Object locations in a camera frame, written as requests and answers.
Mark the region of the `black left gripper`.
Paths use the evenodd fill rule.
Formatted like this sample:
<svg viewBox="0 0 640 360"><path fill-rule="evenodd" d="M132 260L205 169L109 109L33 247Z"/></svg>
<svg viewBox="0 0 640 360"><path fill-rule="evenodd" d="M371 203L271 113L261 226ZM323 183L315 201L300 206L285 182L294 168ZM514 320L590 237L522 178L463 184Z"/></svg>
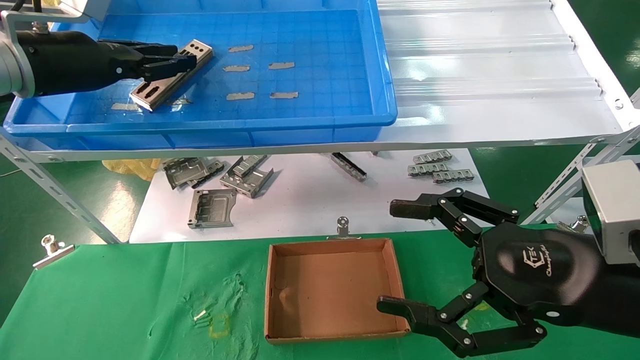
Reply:
<svg viewBox="0 0 640 360"><path fill-rule="evenodd" d="M174 55L176 45L95 40L76 30L48 34L22 30L20 47L33 74L34 89L29 93L34 97L98 91L124 79L155 82L198 64L196 55Z"/></svg>

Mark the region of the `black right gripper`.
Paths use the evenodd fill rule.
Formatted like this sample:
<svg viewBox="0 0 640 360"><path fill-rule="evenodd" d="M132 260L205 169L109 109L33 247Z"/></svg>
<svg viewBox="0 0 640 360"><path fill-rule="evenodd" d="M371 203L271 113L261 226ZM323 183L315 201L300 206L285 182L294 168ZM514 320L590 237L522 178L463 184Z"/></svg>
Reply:
<svg viewBox="0 0 640 360"><path fill-rule="evenodd" d="M441 309L386 295L376 301L379 312L404 318L412 333L436 338L458 358L529 349L547 336L534 319L585 326L595 310L591 298L605 262L588 235L520 227L515 225L518 209L461 187L442 194L423 193L416 200L394 199L390 215L436 219L467 247L478 247L474 277L483 282L471 285ZM498 226L482 235L471 217ZM516 326L476 333L464 330L458 321L484 299Z"/></svg>

